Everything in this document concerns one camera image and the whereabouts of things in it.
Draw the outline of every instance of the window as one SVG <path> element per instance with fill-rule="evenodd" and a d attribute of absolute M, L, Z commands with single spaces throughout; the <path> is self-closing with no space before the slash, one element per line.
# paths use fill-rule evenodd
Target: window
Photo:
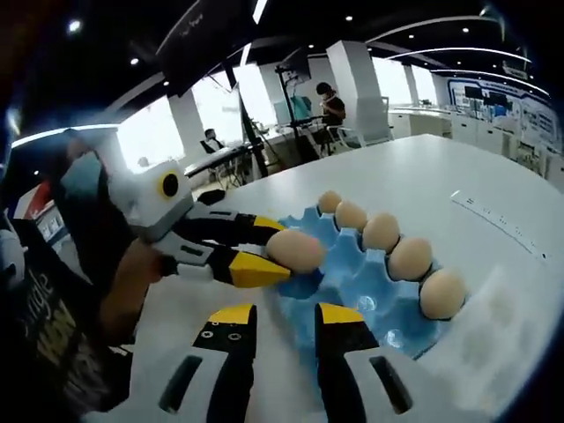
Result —
<path fill-rule="evenodd" d="M 125 164 L 137 174 L 144 170 L 139 164 L 141 158 L 147 158 L 150 166 L 184 156 L 167 97 L 126 119 L 117 130 L 117 138 Z"/>
<path fill-rule="evenodd" d="M 264 126 L 276 124 L 276 116 L 258 66 L 248 64 L 234 69 L 241 97 L 249 117 Z M 192 87 L 197 112 L 205 129 L 214 128 L 218 139 L 226 144 L 241 141 L 241 115 L 233 115 L 236 96 L 224 71 L 196 82 Z"/>
<path fill-rule="evenodd" d="M 400 62 L 378 57 L 373 57 L 372 63 L 378 77 L 380 94 L 388 97 L 393 105 L 412 104 L 404 66 Z"/>
<path fill-rule="evenodd" d="M 431 72 L 419 66 L 412 66 L 412 69 L 419 100 L 429 100 L 433 104 L 437 104 L 437 92 L 434 89 L 433 75 Z"/>

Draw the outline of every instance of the ceiling light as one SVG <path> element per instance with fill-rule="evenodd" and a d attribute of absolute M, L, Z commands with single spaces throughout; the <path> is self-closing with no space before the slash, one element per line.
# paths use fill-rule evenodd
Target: ceiling light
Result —
<path fill-rule="evenodd" d="M 69 31 L 69 33 L 77 33 L 78 31 L 80 31 L 81 26 L 82 26 L 82 22 L 80 22 L 77 19 L 73 19 L 71 22 L 69 22 L 69 26 L 67 26 L 67 31 Z"/>
<path fill-rule="evenodd" d="M 533 90 L 537 90 L 542 92 L 542 94 L 550 97 L 549 93 L 543 90 L 542 88 L 538 88 L 536 85 L 529 84 L 528 82 L 522 81 L 521 79 L 506 77 L 504 75 L 500 75 L 498 73 L 491 73 L 491 72 L 482 72 L 481 70 L 459 70 L 459 69 L 437 69 L 431 70 L 433 73 L 441 73 L 441 72 L 463 72 L 463 73 L 473 73 L 475 75 L 487 75 L 488 77 L 496 77 L 501 79 L 506 79 L 507 81 L 515 82 L 516 84 L 526 85 Z"/>
<path fill-rule="evenodd" d="M 408 53 L 401 53 L 399 55 L 393 55 L 393 56 L 390 56 L 390 57 L 386 57 L 386 59 L 393 60 L 393 59 L 397 59 L 398 57 L 421 55 L 423 53 L 437 53 L 437 52 L 441 52 L 441 51 L 479 51 L 479 52 L 482 52 L 482 53 L 492 53 L 492 54 L 495 54 L 495 55 L 509 56 L 509 57 L 513 57 L 514 59 L 524 60 L 525 62 L 528 62 L 528 63 L 531 62 L 531 60 L 528 59 L 527 57 L 514 55 L 513 53 L 508 53 L 506 51 L 492 50 L 491 48 L 478 48 L 478 47 L 427 48 L 425 50 L 410 51 Z"/>
<path fill-rule="evenodd" d="M 267 1 L 268 0 L 258 0 L 256 2 L 255 11 L 253 12 L 253 20 L 257 25 L 258 22 L 260 22 L 261 17 L 263 16 L 264 6 L 266 6 Z"/>
<path fill-rule="evenodd" d="M 119 128 L 120 125 L 115 124 L 115 123 L 100 123 L 97 125 L 84 125 L 84 126 L 72 126 L 70 128 L 59 128 L 58 130 L 47 130 L 45 132 L 41 132 L 39 134 L 34 134 L 34 135 L 30 135 L 29 137 L 23 137 L 20 139 L 17 139 L 16 141 L 14 141 L 11 144 L 11 148 L 17 148 L 23 144 L 27 144 L 31 141 L 34 141 L 36 139 L 40 139 L 40 138 L 44 138 L 44 137 L 50 137 L 52 135 L 56 135 L 56 134 L 61 134 L 63 132 L 65 132 L 66 130 L 69 129 L 73 129 L 73 130 L 116 130 L 117 128 Z"/>
<path fill-rule="evenodd" d="M 249 52 L 250 52 L 250 45 L 251 44 L 252 44 L 252 42 L 250 42 L 245 47 L 243 47 L 243 53 L 241 54 L 241 63 L 239 63 L 239 66 L 241 66 L 241 67 L 243 67 L 245 64 L 247 64 L 247 59 L 249 58 Z"/>

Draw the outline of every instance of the brown egg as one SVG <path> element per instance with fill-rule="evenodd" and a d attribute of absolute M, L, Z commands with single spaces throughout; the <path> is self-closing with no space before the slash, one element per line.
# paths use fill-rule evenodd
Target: brown egg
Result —
<path fill-rule="evenodd" d="M 383 249 L 389 253 L 399 240 L 399 225 L 394 216 L 380 213 L 368 221 L 362 231 L 364 249 Z"/>
<path fill-rule="evenodd" d="M 450 319 L 464 304 L 465 296 L 462 278 L 452 271 L 440 269 L 423 283 L 419 304 L 429 319 Z"/>
<path fill-rule="evenodd" d="M 362 232 L 367 225 L 367 214 L 358 205 L 350 201 L 341 201 L 335 210 L 338 227 L 354 227 Z"/>
<path fill-rule="evenodd" d="M 335 191 L 327 191 L 319 197 L 317 208 L 321 213 L 334 213 L 342 200 L 341 196 Z"/>
<path fill-rule="evenodd" d="M 431 267 L 431 245 L 423 238 L 404 238 L 390 254 L 388 273 L 394 280 L 416 280 Z"/>
<path fill-rule="evenodd" d="M 296 273 L 310 273 L 321 266 L 327 250 L 316 238 L 285 229 L 266 243 L 266 254 Z"/>

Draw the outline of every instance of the black ceiling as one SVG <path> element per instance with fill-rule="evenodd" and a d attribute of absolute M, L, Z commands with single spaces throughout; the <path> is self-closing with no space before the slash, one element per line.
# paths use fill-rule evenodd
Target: black ceiling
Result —
<path fill-rule="evenodd" d="M 207 0 L 220 4 L 222 0 Z M 19 81 L 18 97 L 22 122 L 21 135 L 90 122 L 94 115 L 114 100 L 160 71 L 155 53 L 174 23 L 194 0 L 92 0 L 81 2 L 53 21 L 37 46 L 27 74 Z M 327 0 L 269 0 L 258 28 L 257 40 L 249 55 L 250 62 L 273 63 L 297 47 L 315 45 L 309 52 L 323 53 L 338 40 L 368 41 L 375 36 L 428 19 L 455 16 L 477 17 L 483 8 L 479 0 L 396 0 L 376 2 L 347 0 L 329 4 Z M 352 16 L 347 22 L 345 16 Z M 68 34 L 71 19 L 83 23 L 78 33 Z M 468 27 L 469 33 L 462 28 Z M 523 55 L 525 46 L 512 34 L 503 33 L 497 22 L 464 20 L 415 27 L 377 40 L 398 48 L 418 50 L 441 47 L 492 48 Z M 376 56 L 395 53 L 374 48 Z M 447 68 L 501 73 L 501 56 L 474 52 L 427 54 Z M 135 66 L 133 57 L 139 59 Z M 233 56 L 234 63 L 240 54 Z M 422 65 L 414 57 L 401 59 Z M 437 66 L 429 64 L 429 69 Z M 535 78 L 536 85 L 542 80 Z M 162 84 L 128 104 L 135 111 L 167 93 Z M 123 116 L 110 116 L 120 122 Z M 39 143 L 30 143 L 14 151 L 15 162 L 35 169 L 43 154 Z M 23 183 L 33 187 L 33 180 Z"/>

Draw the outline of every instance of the egg tray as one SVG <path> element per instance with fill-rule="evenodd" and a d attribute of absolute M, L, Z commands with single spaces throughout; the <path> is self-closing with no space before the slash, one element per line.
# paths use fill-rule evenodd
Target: egg tray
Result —
<path fill-rule="evenodd" d="M 296 275 L 276 285 L 275 301 L 293 329 L 293 341 L 304 360 L 315 368 L 315 317 L 318 302 L 357 309 L 380 345 L 397 348 L 417 359 L 449 327 L 447 321 L 429 320 L 419 308 L 419 283 L 394 281 L 383 250 L 360 247 L 356 229 L 338 230 L 333 214 L 320 216 L 308 207 L 301 219 L 281 219 L 286 227 L 317 238 L 328 253 L 318 271 Z M 440 269 L 435 260 L 421 280 Z"/>

